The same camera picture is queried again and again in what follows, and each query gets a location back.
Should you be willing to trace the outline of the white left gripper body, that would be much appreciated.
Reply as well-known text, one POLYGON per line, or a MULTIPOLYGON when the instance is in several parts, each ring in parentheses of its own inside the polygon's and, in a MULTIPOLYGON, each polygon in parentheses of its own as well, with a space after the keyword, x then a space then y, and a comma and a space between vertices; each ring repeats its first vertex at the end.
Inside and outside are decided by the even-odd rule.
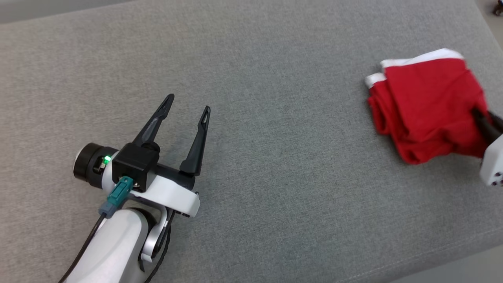
POLYGON ((133 190, 131 196, 195 217, 200 207, 199 195, 193 191, 196 177, 162 164, 157 165, 155 173, 145 192, 133 190))

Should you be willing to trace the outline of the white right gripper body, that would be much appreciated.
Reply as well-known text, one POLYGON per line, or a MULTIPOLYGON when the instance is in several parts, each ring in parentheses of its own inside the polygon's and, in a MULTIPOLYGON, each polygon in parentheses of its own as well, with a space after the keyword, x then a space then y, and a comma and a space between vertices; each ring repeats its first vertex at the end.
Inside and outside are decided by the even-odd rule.
POLYGON ((479 177, 484 185, 501 186, 503 183, 503 135, 496 134, 484 152, 479 177))

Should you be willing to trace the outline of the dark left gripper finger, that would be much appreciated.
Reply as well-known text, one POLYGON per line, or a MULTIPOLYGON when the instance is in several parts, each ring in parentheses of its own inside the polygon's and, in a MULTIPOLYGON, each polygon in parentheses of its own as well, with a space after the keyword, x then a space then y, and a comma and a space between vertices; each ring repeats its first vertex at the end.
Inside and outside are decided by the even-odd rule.
POLYGON ((211 108, 206 106, 199 122, 197 123, 197 133, 187 154, 187 158, 183 160, 180 165, 180 171, 187 176, 196 177, 200 175, 208 134, 210 114, 211 108))
POLYGON ((160 104, 158 109, 153 113, 148 122, 144 125, 142 130, 137 134, 136 138, 133 140, 133 144, 138 146, 143 146, 145 144, 154 144, 156 135, 161 126, 161 123, 165 118, 167 118, 171 106, 174 102, 175 95, 169 94, 163 102, 160 104))

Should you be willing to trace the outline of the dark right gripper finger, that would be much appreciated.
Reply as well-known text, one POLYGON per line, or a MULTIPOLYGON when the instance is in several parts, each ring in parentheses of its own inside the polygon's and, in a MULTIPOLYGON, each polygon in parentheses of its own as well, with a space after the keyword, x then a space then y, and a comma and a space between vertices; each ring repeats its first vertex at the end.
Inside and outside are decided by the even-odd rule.
POLYGON ((494 129, 497 130, 498 132, 503 132, 503 119, 495 115, 491 111, 488 111, 488 115, 490 116, 492 126, 494 127, 494 129))
POLYGON ((492 144, 501 136, 501 133, 495 130, 492 126, 492 121, 488 112, 487 114, 483 114, 478 108, 472 108, 471 115, 475 121, 476 127, 480 131, 480 134, 483 136, 487 145, 492 144))

